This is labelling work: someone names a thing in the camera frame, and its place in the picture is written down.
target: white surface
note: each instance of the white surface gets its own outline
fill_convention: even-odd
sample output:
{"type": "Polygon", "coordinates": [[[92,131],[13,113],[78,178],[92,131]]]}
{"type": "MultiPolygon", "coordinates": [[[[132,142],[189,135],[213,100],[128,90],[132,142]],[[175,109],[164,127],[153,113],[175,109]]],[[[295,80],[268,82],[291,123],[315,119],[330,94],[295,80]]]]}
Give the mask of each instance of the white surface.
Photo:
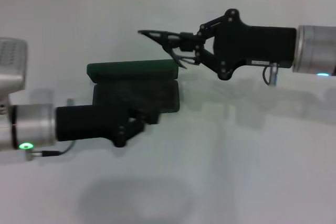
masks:
{"type": "MultiPolygon", "coordinates": [[[[0,36],[30,48],[13,101],[89,103],[88,63],[168,58],[138,29],[196,32],[228,8],[250,25],[336,26],[333,1],[0,0],[0,36]]],[[[180,112],[126,149],[95,139],[29,163],[0,153],[2,223],[334,223],[336,82],[281,70],[269,89],[261,72],[181,70],[180,112]]]]}

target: white label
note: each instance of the white label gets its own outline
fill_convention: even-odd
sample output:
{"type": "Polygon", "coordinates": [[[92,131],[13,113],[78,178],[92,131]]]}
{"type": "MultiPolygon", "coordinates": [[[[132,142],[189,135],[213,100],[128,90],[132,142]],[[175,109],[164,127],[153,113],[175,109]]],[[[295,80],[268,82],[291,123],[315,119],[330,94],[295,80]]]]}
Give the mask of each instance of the white label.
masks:
{"type": "Polygon", "coordinates": [[[262,61],[262,60],[253,60],[251,61],[252,65],[269,65],[269,61],[262,61]]]}

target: cable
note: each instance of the cable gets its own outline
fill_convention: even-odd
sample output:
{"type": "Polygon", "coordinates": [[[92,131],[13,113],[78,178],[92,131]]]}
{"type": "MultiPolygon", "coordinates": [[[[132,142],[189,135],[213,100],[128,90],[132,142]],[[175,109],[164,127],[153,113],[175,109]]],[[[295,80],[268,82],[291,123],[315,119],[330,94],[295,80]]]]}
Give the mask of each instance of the cable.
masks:
{"type": "Polygon", "coordinates": [[[269,82],[266,79],[265,73],[266,73],[266,69],[268,68],[268,66],[264,67],[264,70],[262,71],[262,75],[263,75],[263,80],[266,83],[267,86],[269,86],[269,82]]]}
{"type": "Polygon", "coordinates": [[[72,141],[71,144],[68,146],[68,148],[66,148],[64,151],[62,151],[60,155],[66,154],[69,150],[71,150],[74,147],[75,143],[76,143],[75,140],[72,141]]]}
{"type": "Polygon", "coordinates": [[[60,156],[63,154],[66,154],[68,151],[70,151],[74,145],[75,145],[76,141],[72,141],[71,144],[68,146],[68,148],[66,148],[64,151],[60,152],[60,151],[41,151],[41,157],[54,157],[54,156],[60,156]]]}

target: green indicator light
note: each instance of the green indicator light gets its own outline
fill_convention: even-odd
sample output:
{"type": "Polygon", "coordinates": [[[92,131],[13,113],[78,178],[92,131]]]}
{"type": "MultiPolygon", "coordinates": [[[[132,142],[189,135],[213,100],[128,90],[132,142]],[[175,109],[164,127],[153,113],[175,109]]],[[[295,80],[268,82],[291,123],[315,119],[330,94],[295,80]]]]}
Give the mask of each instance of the green indicator light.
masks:
{"type": "Polygon", "coordinates": [[[23,143],[19,146],[20,149],[27,150],[33,148],[33,144],[31,143],[23,143]]]}

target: white wall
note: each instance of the white wall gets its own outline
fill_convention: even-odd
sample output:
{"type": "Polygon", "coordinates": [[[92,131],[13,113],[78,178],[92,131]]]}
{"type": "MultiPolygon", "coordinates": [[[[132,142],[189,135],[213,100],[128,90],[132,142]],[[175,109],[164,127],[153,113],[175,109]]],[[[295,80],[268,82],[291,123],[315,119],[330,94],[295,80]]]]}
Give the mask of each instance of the white wall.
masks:
{"type": "MultiPolygon", "coordinates": [[[[87,64],[167,59],[138,29],[196,32],[228,8],[250,25],[336,26],[331,2],[0,0],[0,36],[29,43],[27,87],[13,102],[90,103],[87,64]]],[[[1,223],[334,223],[336,82],[281,70],[270,89],[261,72],[220,81],[202,66],[181,70],[180,112],[125,149],[94,139],[32,162],[0,153],[1,223]]]]}

